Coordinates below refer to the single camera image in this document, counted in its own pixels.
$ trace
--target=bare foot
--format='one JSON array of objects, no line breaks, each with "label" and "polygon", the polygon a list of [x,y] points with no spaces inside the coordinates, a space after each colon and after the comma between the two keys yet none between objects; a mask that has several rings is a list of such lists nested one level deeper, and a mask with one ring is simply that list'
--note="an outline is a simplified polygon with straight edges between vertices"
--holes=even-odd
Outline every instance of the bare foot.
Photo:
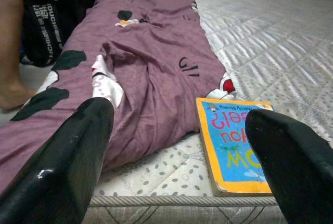
[{"label": "bare foot", "polygon": [[0,88],[0,109],[11,110],[21,106],[35,93],[36,90],[26,88],[23,85],[14,88]]}]

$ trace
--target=purple blanket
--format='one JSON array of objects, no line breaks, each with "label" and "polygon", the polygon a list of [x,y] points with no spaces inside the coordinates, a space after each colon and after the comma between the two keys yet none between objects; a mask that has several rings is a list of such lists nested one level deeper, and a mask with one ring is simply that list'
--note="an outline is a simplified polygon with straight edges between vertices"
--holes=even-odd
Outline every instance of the purple blanket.
[{"label": "purple blanket", "polygon": [[220,88],[225,73],[200,27],[195,0],[96,0],[53,67],[55,82],[0,130],[0,192],[92,97],[96,57],[123,90],[120,102],[113,101],[104,171],[199,131],[195,98]]}]

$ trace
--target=white mattress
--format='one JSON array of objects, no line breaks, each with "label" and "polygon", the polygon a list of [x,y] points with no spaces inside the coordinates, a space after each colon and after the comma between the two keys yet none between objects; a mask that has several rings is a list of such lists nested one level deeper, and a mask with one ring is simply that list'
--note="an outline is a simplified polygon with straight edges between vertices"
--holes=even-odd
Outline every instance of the white mattress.
[{"label": "white mattress", "polygon": [[[270,101],[276,111],[303,121],[332,142],[333,1],[196,1],[200,23],[212,50],[234,81],[236,99]],[[199,134],[103,174],[94,194],[213,196]],[[158,223],[173,223],[175,216],[184,220],[184,215],[193,213],[206,215],[209,221],[186,218],[187,222],[285,222],[278,207],[177,208],[180,214],[172,208],[135,209],[90,208],[86,220],[90,218],[92,223],[92,216],[99,218],[105,214],[113,216],[108,223],[131,223],[129,219],[139,213],[154,212],[159,216]],[[144,223],[157,223],[153,219],[148,217]]]}]

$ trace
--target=blue book cover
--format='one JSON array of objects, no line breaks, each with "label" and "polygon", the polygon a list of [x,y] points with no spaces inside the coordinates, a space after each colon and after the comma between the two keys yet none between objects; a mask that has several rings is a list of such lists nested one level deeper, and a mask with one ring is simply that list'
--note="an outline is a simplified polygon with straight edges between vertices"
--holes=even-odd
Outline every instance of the blue book cover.
[{"label": "blue book cover", "polygon": [[267,102],[197,98],[201,134],[217,195],[271,194],[245,133],[248,112],[258,108],[273,110]]}]

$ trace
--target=black bag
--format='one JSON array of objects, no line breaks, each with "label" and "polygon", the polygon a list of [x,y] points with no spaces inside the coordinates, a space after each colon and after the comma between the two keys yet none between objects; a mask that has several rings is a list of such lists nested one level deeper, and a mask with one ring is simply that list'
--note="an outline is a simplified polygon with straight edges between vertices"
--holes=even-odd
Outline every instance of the black bag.
[{"label": "black bag", "polygon": [[21,63],[44,67],[60,55],[78,24],[75,0],[23,0]]}]

